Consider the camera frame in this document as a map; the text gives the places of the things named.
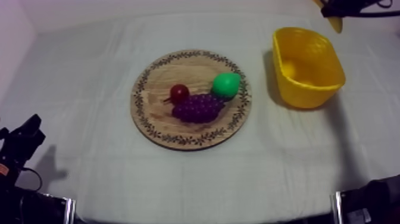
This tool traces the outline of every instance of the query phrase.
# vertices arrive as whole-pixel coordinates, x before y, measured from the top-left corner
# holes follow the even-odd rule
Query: white wall
[[[321,18],[313,0],[22,0],[27,14],[40,32],[125,15],[191,13],[201,11],[241,11],[286,14]],[[400,9],[396,1],[390,10]],[[372,6],[366,11],[382,11]],[[358,19],[346,18],[346,29],[369,27],[394,31],[400,17]]]
[[[0,102],[26,52],[36,38],[36,31],[19,0],[0,1]]]

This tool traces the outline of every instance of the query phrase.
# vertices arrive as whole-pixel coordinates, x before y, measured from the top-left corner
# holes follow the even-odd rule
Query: fabric
[[[294,110],[279,100],[271,37],[285,26],[320,32],[338,53],[347,83],[321,108]],[[195,153],[153,144],[130,116],[142,70],[181,49],[227,56],[253,95],[242,128]],[[320,18],[196,13],[102,21],[39,36],[0,107],[0,125],[12,129],[40,115],[47,138],[27,166],[43,176],[43,192],[77,199],[85,219],[261,223],[322,214],[335,191],[400,171],[399,49],[394,34],[337,35]],[[20,185],[34,184],[21,176]]]

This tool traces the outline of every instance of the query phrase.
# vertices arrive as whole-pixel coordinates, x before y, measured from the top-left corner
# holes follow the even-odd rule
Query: green lemon
[[[240,75],[221,73],[214,79],[212,92],[219,97],[233,98],[239,91]]]

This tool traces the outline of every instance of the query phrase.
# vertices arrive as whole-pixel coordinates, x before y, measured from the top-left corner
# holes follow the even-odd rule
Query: red tomato
[[[170,100],[173,104],[178,104],[189,96],[189,89],[185,85],[176,84],[170,90]]]

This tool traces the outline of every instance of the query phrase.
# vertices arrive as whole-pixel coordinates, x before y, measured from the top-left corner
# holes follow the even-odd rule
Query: floral pattern
[[[161,66],[171,63],[171,61],[173,60],[179,60],[181,58],[198,57],[198,56],[203,56],[210,58],[214,61],[223,62],[225,63],[225,66],[231,69],[232,72],[237,73],[241,76],[242,79],[240,81],[239,92],[237,93],[239,95],[240,105],[237,107],[237,111],[232,115],[232,119],[227,124],[226,127],[216,128],[213,131],[202,134],[198,138],[194,138],[192,136],[184,137],[181,135],[171,135],[169,133],[167,134],[161,133],[160,131],[156,130],[155,126],[149,121],[147,117],[145,117],[143,109],[144,101],[142,92],[146,88],[150,72],[154,69],[158,69]],[[239,122],[245,118],[245,112],[246,112],[245,107],[250,103],[248,99],[249,98],[248,85],[249,84],[245,79],[245,75],[242,73],[242,71],[239,70],[239,67],[235,63],[231,62],[228,58],[209,51],[198,51],[198,50],[183,51],[177,54],[171,54],[167,58],[163,58],[151,64],[151,66],[142,73],[140,79],[138,80],[136,92],[133,95],[133,99],[134,99],[134,104],[136,106],[136,114],[139,117],[139,123],[141,126],[144,127],[144,130],[145,132],[147,132],[148,136],[152,138],[158,138],[163,142],[173,142],[179,145],[187,145],[187,144],[198,145],[201,147],[207,141],[212,141],[213,139],[219,136],[223,136],[227,132],[227,130],[234,130],[239,125]]]

